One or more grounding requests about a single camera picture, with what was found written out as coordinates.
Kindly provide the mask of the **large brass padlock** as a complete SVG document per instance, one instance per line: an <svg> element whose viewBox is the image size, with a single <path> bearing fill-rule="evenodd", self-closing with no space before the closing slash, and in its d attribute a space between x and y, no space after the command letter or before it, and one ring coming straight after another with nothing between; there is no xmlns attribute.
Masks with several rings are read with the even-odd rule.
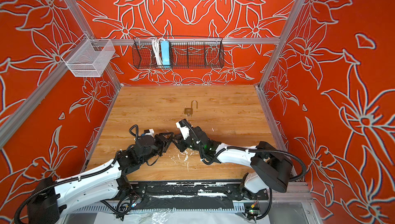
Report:
<svg viewBox="0 0 395 224"><path fill-rule="evenodd" d="M187 115L188 117L191 117L193 115L193 111L195 109L198 109L198 102L197 100L192 100L190 107L186 107L184 109L184 114Z"/></svg>

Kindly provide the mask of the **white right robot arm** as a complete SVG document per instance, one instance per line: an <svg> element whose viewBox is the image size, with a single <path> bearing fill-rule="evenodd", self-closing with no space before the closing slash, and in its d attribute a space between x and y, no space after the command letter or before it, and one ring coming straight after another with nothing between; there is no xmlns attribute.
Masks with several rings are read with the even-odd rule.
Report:
<svg viewBox="0 0 395 224"><path fill-rule="evenodd" d="M289 182L302 179L307 173L307 166L300 158L277 150L268 142L239 147L210 139L200 127L193 127L186 120L177 122L176 126L181 132L176 143L181 152L198 151L206 165L232 163L252 168L254 172L248 173L241 184L250 193L264 189L285 193Z"/></svg>

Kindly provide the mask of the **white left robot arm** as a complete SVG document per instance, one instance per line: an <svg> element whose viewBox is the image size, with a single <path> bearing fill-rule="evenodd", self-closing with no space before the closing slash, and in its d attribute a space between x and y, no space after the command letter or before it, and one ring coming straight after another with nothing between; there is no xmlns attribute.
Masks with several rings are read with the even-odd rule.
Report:
<svg viewBox="0 0 395 224"><path fill-rule="evenodd" d="M54 224L60 217L86 205L127 197L132 190L127 175L139 170L151 158L161 157L174 138L173 132L154 134L152 129L143 134L137 131L130 134L135 144L117 151L114 159L105 164L64 179L42 179L17 208L14 222L22 223L24 208L30 224Z"/></svg>

